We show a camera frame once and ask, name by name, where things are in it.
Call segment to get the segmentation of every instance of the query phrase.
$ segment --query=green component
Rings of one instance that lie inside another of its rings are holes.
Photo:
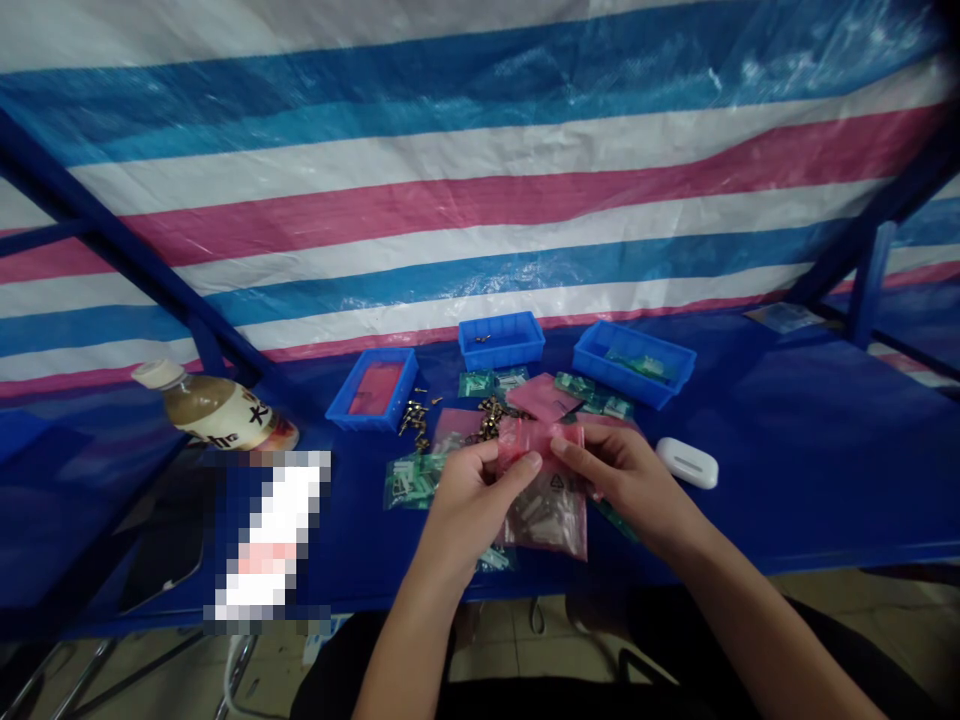
[[[606,500],[601,500],[597,502],[596,500],[591,501],[597,510],[600,511],[600,514],[603,515],[610,523],[621,532],[621,534],[627,538],[632,543],[639,543],[640,538],[637,537],[637,534],[633,532],[633,529],[627,524],[627,521],[624,520],[620,513],[613,509],[613,505],[608,503]]]
[[[513,405],[507,402],[507,393],[520,387],[529,380],[530,373],[527,372],[525,365],[519,365],[515,368],[509,368],[508,370],[497,370],[495,378],[497,399],[502,403],[506,403],[509,407],[513,407]]]
[[[569,373],[559,372],[553,381],[557,390],[563,390],[579,400],[590,400],[597,391],[597,385],[589,378],[578,377]]]
[[[633,415],[633,403],[615,395],[611,396],[603,406],[603,415],[626,420]]]
[[[661,361],[649,355],[639,358],[627,357],[616,350],[610,349],[604,357],[610,362],[623,365],[625,368],[657,382],[668,383],[673,378],[673,372],[669,368],[665,368]]]
[[[459,397],[490,397],[493,387],[493,373],[489,370],[460,373]]]
[[[517,551],[512,547],[491,545],[477,560],[476,572],[501,572],[517,569]]]
[[[413,453],[387,463],[383,509],[428,509],[446,461],[446,455]]]
[[[420,477],[431,493],[436,492],[437,485],[440,484],[440,476],[443,474],[443,468],[447,464],[447,454],[438,453],[435,455],[423,455],[420,458]]]
[[[594,415],[603,415],[603,408],[606,407],[610,396],[606,393],[595,392],[590,399],[580,408],[580,412],[589,412]]]

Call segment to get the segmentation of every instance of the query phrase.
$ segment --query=pink plastic bag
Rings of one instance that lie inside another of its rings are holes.
[[[507,401],[533,415],[537,420],[554,423],[583,404],[583,400],[557,389],[550,373],[537,375],[507,393]]]
[[[350,403],[351,415],[383,415],[403,372],[403,363],[370,363]]]
[[[583,447],[579,425],[500,421],[497,477],[531,450],[543,457],[543,467],[507,511],[497,542],[565,552],[586,562],[587,498],[579,476],[550,450],[550,439],[556,436]]]
[[[621,420],[620,418],[610,417],[609,415],[594,415],[593,413],[577,413],[577,423],[580,425],[608,425],[610,427],[625,427],[628,430],[636,430],[641,435],[640,428],[633,421],[633,418]],[[593,483],[584,480],[587,494],[594,502],[603,500],[603,493],[597,490]]]
[[[467,438],[480,431],[486,413],[482,410],[444,408],[433,431],[432,454],[453,452],[467,444]]]
[[[621,420],[609,415],[594,415],[593,413],[577,413],[577,422],[581,425],[609,425],[610,427],[625,427],[640,432],[640,428],[633,418]]]

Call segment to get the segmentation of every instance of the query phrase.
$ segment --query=person's lap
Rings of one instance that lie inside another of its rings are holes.
[[[859,633],[800,603],[800,616],[853,680],[890,718],[936,717],[936,706],[890,658]],[[645,717],[757,717],[693,599],[682,586],[642,588],[625,605],[634,644],[680,687],[591,683],[569,678],[446,682],[455,638],[451,629],[439,717],[557,717],[636,713]],[[360,613],[320,651],[304,678],[291,720],[349,718],[386,613]]]

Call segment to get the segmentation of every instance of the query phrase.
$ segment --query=bottle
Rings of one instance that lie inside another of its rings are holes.
[[[174,426],[220,450],[293,450],[296,425],[232,380],[190,375],[170,360],[154,360],[133,371],[133,379],[163,393]]]

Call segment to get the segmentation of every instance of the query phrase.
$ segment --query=blue storage bin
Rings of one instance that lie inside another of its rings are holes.
[[[673,370],[674,377],[661,383],[610,362],[604,356],[611,349],[627,357],[648,355],[662,362],[665,369]],[[693,350],[604,320],[591,325],[573,348],[575,370],[657,410],[680,392],[690,379],[696,360]]]
[[[350,405],[357,394],[357,389],[363,380],[367,368],[375,362],[403,363],[400,379],[393,389],[390,404],[383,415],[351,415]],[[396,432],[400,424],[400,417],[407,405],[413,382],[417,378],[417,357],[410,348],[375,348],[364,350],[357,359],[357,364],[347,375],[340,392],[327,408],[327,420],[344,430],[379,430],[381,432]]]
[[[477,338],[490,336],[486,342]],[[460,352],[467,370],[510,367],[539,362],[543,330],[532,312],[498,315],[460,323]]]

